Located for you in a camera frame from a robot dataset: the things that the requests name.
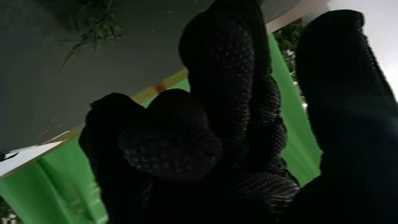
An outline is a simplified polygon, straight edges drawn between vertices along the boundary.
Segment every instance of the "finger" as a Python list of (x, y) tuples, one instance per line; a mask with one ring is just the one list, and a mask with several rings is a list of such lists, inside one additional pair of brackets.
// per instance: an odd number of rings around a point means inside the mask
[(138, 125), (120, 131), (118, 146), (131, 166), (165, 180), (200, 180), (220, 159), (220, 140), (204, 110), (182, 90), (154, 99)]
[(143, 219), (145, 192), (150, 178), (133, 169), (117, 147), (117, 133), (143, 108), (122, 94), (109, 94), (92, 103), (77, 143), (83, 149), (111, 223)]

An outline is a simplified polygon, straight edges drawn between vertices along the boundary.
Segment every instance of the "gloved hand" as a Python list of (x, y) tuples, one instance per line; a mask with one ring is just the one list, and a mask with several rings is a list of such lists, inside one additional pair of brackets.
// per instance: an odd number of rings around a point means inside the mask
[(92, 105), (79, 145), (111, 223), (275, 222), (298, 191), (280, 159), (285, 129), (255, 1), (216, 1), (179, 44), (191, 93), (143, 109)]

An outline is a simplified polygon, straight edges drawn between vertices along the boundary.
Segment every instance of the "black knit fabric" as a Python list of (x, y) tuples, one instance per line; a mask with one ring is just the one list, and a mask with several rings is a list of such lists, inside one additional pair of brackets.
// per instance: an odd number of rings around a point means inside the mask
[(225, 191), (260, 200), (276, 217), (298, 192), (298, 183), (280, 158), (285, 146), (280, 94), (269, 76), (255, 1), (214, 2), (186, 26), (179, 53), (189, 72), (191, 95), (204, 105), (223, 142), (223, 162), (234, 163), (239, 169), (227, 180)]
[[(285, 129), (255, 1), (214, 2), (186, 26), (179, 53), (191, 94), (165, 91), (147, 110), (109, 95), (90, 111), (101, 116), (86, 116), (79, 145), (102, 170), (109, 221), (275, 223), (298, 185), (280, 159)], [(120, 165), (134, 175), (124, 179), (111, 176)]]

